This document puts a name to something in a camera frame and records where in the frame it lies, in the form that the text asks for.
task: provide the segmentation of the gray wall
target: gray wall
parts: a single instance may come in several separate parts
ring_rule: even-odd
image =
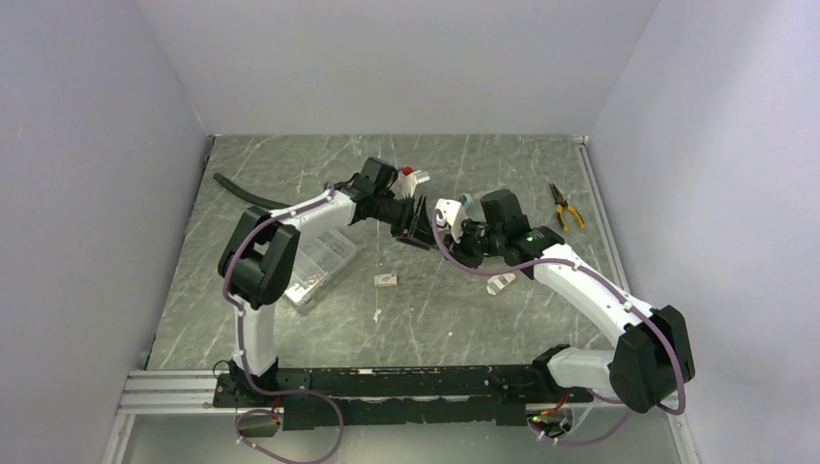
[[[685,312],[704,462],[820,455],[820,7],[662,0],[592,133],[633,290]]]
[[[658,0],[137,0],[214,133],[586,134]]]
[[[205,136],[131,0],[0,3],[0,450],[100,462]]]

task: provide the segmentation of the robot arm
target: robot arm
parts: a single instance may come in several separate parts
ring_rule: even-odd
[[[416,186],[428,179],[423,171],[399,171],[380,159],[370,158],[350,181],[336,184],[306,202],[282,210],[247,209],[219,263],[219,274],[225,277],[235,262],[227,293],[238,299],[242,307],[234,318],[236,344],[244,349],[233,355],[231,368],[246,366],[263,387],[265,375],[270,371],[275,374],[276,301],[290,281],[300,240],[376,218],[390,224],[391,233],[400,241],[429,249],[434,242],[426,218],[425,198],[422,196],[416,202],[413,197]],[[263,223],[266,225],[235,259],[246,237]]]
[[[449,255],[468,268],[478,268],[486,256],[503,256],[514,267],[540,260],[541,264],[520,271],[567,299],[615,347],[553,347],[537,360],[545,364],[551,382],[563,388],[608,392],[641,413],[659,405],[676,390],[676,373],[663,341],[644,319],[657,326],[671,344],[683,382],[694,377],[686,321],[677,309],[655,309],[636,299],[585,263],[552,230],[531,228],[509,190],[485,196],[482,207],[486,222],[466,218],[458,202],[437,202],[437,225],[450,228],[442,244]]]

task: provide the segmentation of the pliers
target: pliers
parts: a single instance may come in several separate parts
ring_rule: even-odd
[[[552,199],[555,200],[555,217],[558,218],[558,225],[564,229],[564,232],[568,232],[570,230],[567,223],[564,222],[564,210],[569,211],[573,216],[575,216],[575,220],[578,221],[578,225],[580,225],[582,229],[586,228],[587,225],[584,223],[584,218],[581,217],[578,210],[576,210],[575,207],[571,205],[566,198],[564,198],[564,195],[561,194],[561,191],[558,190],[557,187],[555,187],[555,184],[550,183],[549,190],[552,192]]]

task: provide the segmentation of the tabletop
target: tabletop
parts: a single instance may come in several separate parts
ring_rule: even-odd
[[[431,180],[420,186],[428,208],[437,198],[470,193],[476,200],[467,214],[482,219],[480,198],[510,189],[532,226],[556,230],[582,259],[614,280],[592,188],[571,137],[219,136],[191,211],[148,368],[210,368],[234,349],[233,311],[222,299],[217,263],[249,205],[217,184],[214,173],[293,204],[317,195],[325,180],[347,180],[370,156],[428,171]],[[584,216],[585,229],[570,217],[569,232],[557,226],[550,182]],[[609,347],[569,302],[522,274],[491,296],[486,277],[464,273],[435,249],[397,242],[388,225],[369,219],[341,233],[358,247],[353,260],[307,304],[278,301],[280,366],[529,363],[558,343]],[[504,263],[491,258],[484,265]],[[373,277],[389,273],[398,275],[398,286],[375,288]]]

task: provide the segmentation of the plastic storage box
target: plastic storage box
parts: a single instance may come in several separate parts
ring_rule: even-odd
[[[284,291],[296,306],[307,303],[316,290],[327,283],[356,255],[356,246],[336,230],[299,243],[293,275]]]

